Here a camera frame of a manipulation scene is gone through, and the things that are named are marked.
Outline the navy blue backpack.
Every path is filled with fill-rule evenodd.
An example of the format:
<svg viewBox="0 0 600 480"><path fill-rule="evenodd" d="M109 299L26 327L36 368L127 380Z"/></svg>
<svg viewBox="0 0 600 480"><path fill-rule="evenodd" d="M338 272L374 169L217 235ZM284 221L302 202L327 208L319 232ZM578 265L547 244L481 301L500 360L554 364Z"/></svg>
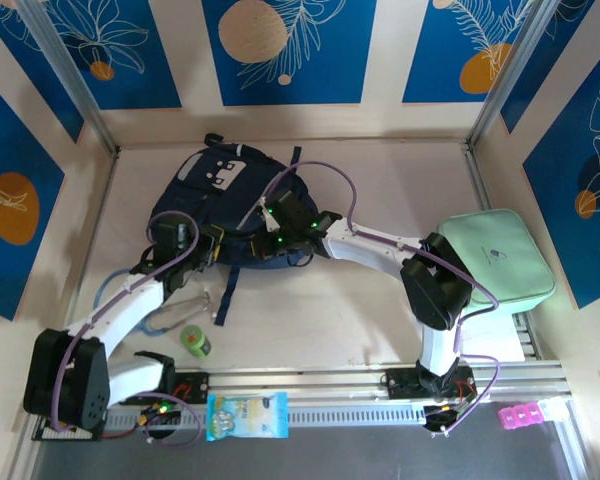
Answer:
<svg viewBox="0 0 600 480"><path fill-rule="evenodd" d="M302 252L275 255L269 261L253 256L250 237L265 233L262 218L254 212L256 202L290 190L304 205L318 212L306 183L292 168L264 152L209 134L202 150L189 156L157 200L150 220L163 212L180 213L198 228L216 225L225 230L222 250L215 263L225 265L229 276L216 313L222 326L231 305L239 275L244 269L301 268L314 255ZM149 233L150 220L147 225Z"/></svg>

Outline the clear plastic box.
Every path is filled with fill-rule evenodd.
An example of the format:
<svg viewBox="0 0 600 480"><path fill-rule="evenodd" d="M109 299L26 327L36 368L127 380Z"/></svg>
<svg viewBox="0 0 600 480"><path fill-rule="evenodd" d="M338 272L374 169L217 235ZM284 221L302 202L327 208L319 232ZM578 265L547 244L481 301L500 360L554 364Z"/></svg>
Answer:
<svg viewBox="0 0 600 480"><path fill-rule="evenodd" d="M562 422L570 417L566 401L561 397L552 397L537 402L545 422Z"/></svg>

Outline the black power distribution board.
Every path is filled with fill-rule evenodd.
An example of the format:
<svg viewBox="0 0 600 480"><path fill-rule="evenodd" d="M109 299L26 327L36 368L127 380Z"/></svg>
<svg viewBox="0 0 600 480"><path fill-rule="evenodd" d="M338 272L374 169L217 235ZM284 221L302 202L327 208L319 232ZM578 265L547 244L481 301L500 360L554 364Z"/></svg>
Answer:
<svg viewBox="0 0 600 480"><path fill-rule="evenodd" d="M101 423L93 430L68 427L58 432L51 427L48 419L38 418L31 435L32 441L98 441L104 433L105 424Z"/></svg>

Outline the blue snack packet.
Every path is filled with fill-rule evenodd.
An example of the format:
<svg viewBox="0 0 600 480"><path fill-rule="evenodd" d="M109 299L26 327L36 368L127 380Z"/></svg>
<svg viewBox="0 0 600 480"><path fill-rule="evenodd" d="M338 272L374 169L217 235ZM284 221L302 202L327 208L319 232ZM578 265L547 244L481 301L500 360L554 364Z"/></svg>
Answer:
<svg viewBox="0 0 600 480"><path fill-rule="evenodd" d="M288 396L225 396L211 394L206 410L205 439L225 438L284 439L289 436Z"/></svg>

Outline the aluminium rail frame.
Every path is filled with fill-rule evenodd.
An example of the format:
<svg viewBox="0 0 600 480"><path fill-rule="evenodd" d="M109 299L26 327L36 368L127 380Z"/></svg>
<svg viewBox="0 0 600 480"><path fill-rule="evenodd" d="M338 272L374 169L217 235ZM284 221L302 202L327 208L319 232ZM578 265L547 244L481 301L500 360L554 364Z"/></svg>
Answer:
<svg viewBox="0 0 600 480"><path fill-rule="evenodd" d="M460 364L473 371L473 399L391 400L381 377L390 368L379 366L340 371L237 371L208 373L209 393L225 396L288 396L289 426L297 428L420 425L433 436L448 435L469 411L489 402L506 407L561 397L572 397L557 362ZM112 405L104 414L103 438L121 438L141 428L171 432L178 428L201 431L206 425L207 401L191 405L168 394L157 394L149 405Z"/></svg>

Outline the pink pill box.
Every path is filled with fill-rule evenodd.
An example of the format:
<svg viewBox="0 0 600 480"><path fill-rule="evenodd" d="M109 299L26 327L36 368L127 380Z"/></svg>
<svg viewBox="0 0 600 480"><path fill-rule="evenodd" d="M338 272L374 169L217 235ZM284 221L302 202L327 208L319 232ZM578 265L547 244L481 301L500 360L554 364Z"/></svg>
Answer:
<svg viewBox="0 0 600 480"><path fill-rule="evenodd" d="M498 411L498 418L505 430L516 430L545 421L537 402L502 408Z"/></svg>

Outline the aluminium corner post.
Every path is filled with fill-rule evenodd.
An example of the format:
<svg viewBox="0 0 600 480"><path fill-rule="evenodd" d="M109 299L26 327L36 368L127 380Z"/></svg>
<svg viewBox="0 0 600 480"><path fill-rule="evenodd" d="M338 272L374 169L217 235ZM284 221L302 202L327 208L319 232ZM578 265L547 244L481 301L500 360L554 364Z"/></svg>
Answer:
<svg viewBox="0 0 600 480"><path fill-rule="evenodd" d="M37 0L14 0L14 3L27 29L79 113L94 130L102 145L116 156L118 145L103 120L95 98L44 7Z"/></svg>
<svg viewBox="0 0 600 480"><path fill-rule="evenodd" d="M559 2L560 0L533 0L531 11L521 26L493 88L487 95L476 122L466 137L466 145L470 151L476 149L493 122L499 117L502 106L544 34Z"/></svg>

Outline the blue stethoscope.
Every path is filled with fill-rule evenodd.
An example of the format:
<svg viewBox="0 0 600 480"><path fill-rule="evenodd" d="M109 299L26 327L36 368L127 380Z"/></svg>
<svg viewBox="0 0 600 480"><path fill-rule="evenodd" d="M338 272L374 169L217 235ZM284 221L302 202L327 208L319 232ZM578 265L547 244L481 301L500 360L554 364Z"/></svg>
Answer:
<svg viewBox="0 0 600 480"><path fill-rule="evenodd" d="M185 277L182 287L189 294L175 302L168 301L143 317L134 327L134 332L141 332L148 337L158 337L184 327L200 315L207 313L212 306L211 295L201 283L192 280L193 275Z"/></svg>

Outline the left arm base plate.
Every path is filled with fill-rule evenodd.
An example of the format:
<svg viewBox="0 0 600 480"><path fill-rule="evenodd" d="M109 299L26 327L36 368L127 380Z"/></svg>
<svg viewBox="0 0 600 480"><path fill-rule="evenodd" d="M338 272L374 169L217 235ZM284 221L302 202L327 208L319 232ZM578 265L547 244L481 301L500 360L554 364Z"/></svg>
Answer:
<svg viewBox="0 0 600 480"><path fill-rule="evenodd" d="M202 405L207 401L209 378L207 372L175 371L161 379L157 386L150 388L147 379L134 374L129 380L123 380L121 387L114 388L111 399L117 395L120 405L149 405L153 398L143 395L143 392L153 392L171 395L187 404Z"/></svg>

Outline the green tape roll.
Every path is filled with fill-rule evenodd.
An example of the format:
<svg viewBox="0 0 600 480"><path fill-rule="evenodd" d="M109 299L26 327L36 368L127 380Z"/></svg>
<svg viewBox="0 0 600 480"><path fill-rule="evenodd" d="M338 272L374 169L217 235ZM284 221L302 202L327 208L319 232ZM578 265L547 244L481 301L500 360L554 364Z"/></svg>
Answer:
<svg viewBox="0 0 600 480"><path fill-rule="evenodd" d="M194 357L206 357L212 349L208 337L197 325L184 327L180 332L180 341L184 348Z"/></svg>

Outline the blue floral wall poster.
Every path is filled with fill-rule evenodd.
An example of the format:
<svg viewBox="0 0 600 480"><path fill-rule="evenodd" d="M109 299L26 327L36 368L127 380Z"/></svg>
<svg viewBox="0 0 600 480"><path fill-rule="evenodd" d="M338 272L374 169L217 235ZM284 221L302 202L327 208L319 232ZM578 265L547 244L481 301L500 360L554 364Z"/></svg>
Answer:
<svg viewBox="0 0 600 480"><path fill-rule="evenodd" d="M536 141L562 112L569 137L600 137L600 0L558 0L501 108L504 135Z"/></svg>
<svg viewBox="0 0 600 480"><path fill-rule="evenodd" d="M102 110L179 108L150 0L41 0Z"/></svg>
<svg viewBox="0 0 600 480"><path fill-rule="evenodd" d="M14 0L0 0L0 38L71 140L76 143L84 125L84 118L25 25Z"/></svg>
<svg viewBox="0 0 600 480"><path fill-rule="evenodd" d="M226 107L358 104L377 0L201 0Z"/></svg>
<svg viewBox="0 0 600 480"><path fill-rule="evenodd" d="M600 298L600 60L523 168L583 308Z"/></svg>
<svg viewBox="0 0 600 480"><path fill-rule="evenodd" d="M0 95L0 317L16 318L64 173Z"/></svg>
<svg viewBox="0 0 600 480"><path fill-rule="evenodd" d="M405 104L481 102L534 0L429 0Z"/></svg>

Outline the mint green zip case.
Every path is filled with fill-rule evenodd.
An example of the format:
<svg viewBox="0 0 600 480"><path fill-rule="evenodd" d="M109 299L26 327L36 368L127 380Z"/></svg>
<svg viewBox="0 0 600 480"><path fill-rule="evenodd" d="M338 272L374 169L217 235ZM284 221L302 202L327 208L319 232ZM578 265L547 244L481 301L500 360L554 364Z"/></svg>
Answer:
<svg viewBox="0 0 600 480"><path fill-rule="evenodd" d="M438 233L449 241L473 278L498 300L497 314L530 311L554 293L554 275L514 211L453 216L439 225Z"/></svg>

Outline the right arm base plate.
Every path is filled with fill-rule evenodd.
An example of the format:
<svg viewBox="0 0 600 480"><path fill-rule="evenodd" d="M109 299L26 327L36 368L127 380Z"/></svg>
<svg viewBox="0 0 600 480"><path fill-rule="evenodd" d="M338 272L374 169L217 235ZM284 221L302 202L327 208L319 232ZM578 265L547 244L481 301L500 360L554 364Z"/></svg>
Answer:
<svg viewBox="0 0 600 480"><path fill-rule="evenodd" d="M470 382L472 378L471 368L463 365L444 376L436 376L415 367L390 368L381 377L381 384L387 389L391 400L448 400L460 397L473 399L477 392Z"/></svg>

